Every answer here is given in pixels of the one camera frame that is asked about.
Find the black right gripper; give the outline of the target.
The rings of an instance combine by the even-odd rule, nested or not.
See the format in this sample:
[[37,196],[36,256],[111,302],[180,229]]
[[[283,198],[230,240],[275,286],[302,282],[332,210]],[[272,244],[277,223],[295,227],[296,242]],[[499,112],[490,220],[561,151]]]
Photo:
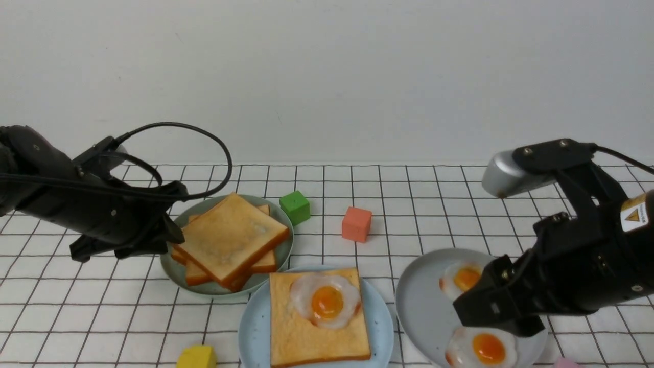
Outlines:
[[515,267],[507,255],[485,265],[453,301],[463,326],[531,338],[546,326],[530,315],[591,314],[652,295],[652,191],[629,197],[594,164],[555,177],[575,217],[535,224],[537,242]]

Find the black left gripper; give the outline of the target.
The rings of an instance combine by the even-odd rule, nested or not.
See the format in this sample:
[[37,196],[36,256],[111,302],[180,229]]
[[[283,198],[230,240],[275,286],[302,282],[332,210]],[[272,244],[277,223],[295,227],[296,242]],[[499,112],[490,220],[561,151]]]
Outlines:
[[[178,181],[134,189],[132,195],[113,194],[129,189],[114,177],[84,173],[64,153],[18,153],[15,156],[15,208],[81,236],[69,245],[72,260],[112,254],[116,259],[164,255],[168,245],[185,242],[182,228],[168,209],[170,195],[184,195]],[[151,200],[145,195],[166,195]]]

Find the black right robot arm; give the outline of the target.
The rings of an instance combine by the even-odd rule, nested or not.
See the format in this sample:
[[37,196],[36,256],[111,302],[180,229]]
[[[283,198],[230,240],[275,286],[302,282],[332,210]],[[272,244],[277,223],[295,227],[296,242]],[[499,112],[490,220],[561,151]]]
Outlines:
[[652,295],[652,191],[628,198],[592,163],[551,176],[575,217],[538,221],[533,247],[488,263],[453,303],[463,326],[532,337],[544,328],[540,316],[586,316]]

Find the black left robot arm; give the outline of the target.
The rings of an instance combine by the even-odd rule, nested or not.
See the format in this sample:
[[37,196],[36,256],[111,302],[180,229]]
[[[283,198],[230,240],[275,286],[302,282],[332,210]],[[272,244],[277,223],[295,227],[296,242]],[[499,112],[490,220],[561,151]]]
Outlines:
[[[111,171],[123,162],[140,166],[157,181],[133,190]],[[128,154],[119,140],[106,137],[70,158],[28,126],[2,127],[2,215],[17,211],[79,233],[69,247],[72,260],[113,252],[118,259],[168,253],[184,241],[168,215],[174,201],[145,195],[186,195],[179,181],[163,184],[151,165]]]

